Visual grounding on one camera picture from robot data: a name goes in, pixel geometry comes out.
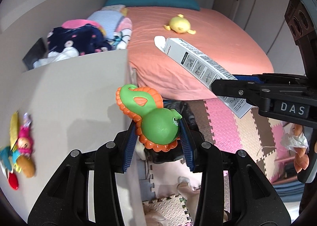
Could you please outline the gloved operator hand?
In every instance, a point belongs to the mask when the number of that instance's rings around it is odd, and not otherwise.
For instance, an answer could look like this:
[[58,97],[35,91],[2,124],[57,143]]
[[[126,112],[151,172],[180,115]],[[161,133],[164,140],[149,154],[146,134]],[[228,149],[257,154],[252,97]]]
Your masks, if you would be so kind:
[[297,173],[306,170],[309,165],[309,157],[306,153],[308,140],[304,135],[303,126],[293,124],[289,133],[282,137],[281,145],[295,152],[294,168]]

